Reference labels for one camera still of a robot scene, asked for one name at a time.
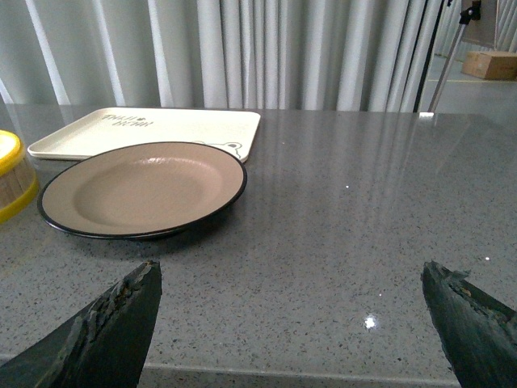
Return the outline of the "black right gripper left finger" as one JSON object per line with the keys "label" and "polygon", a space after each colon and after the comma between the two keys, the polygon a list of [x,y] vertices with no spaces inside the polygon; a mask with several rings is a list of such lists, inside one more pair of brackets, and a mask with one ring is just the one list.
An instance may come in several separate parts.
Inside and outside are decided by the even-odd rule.
{"label": "black right gripper left finger", "polygon": [[135,387],[162,295],[146,261],[1,367],[3,387]]}

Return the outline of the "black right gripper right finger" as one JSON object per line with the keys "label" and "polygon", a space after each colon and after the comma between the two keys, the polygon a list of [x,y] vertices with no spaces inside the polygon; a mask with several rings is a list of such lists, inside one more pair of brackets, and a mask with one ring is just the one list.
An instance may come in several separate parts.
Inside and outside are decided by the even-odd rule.
{"label": "black right gripper right finger", "polygon": [[462,387],[516,386],[516,311],[469,283],[467,272],[424,264],[422,291]]}

